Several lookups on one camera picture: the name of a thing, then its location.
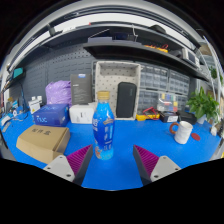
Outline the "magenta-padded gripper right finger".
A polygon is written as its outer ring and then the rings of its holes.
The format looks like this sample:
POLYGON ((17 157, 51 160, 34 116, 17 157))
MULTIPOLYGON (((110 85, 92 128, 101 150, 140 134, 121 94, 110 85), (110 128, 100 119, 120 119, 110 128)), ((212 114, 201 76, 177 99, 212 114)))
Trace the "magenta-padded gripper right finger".
POLYGON ((158 157, 145 148, 134 145, 133 156, 143 185, 148 185, 180 170, 169 157, 158 157))

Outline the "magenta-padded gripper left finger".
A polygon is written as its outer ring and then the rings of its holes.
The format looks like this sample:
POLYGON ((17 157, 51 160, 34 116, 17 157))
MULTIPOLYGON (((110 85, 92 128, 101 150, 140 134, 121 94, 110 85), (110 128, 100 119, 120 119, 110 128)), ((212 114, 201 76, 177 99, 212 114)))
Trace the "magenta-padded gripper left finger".
POLYGON ((44 170, 81 186, 92 155, 93 146, 88 145, 68 156, 59 155, 44 170))

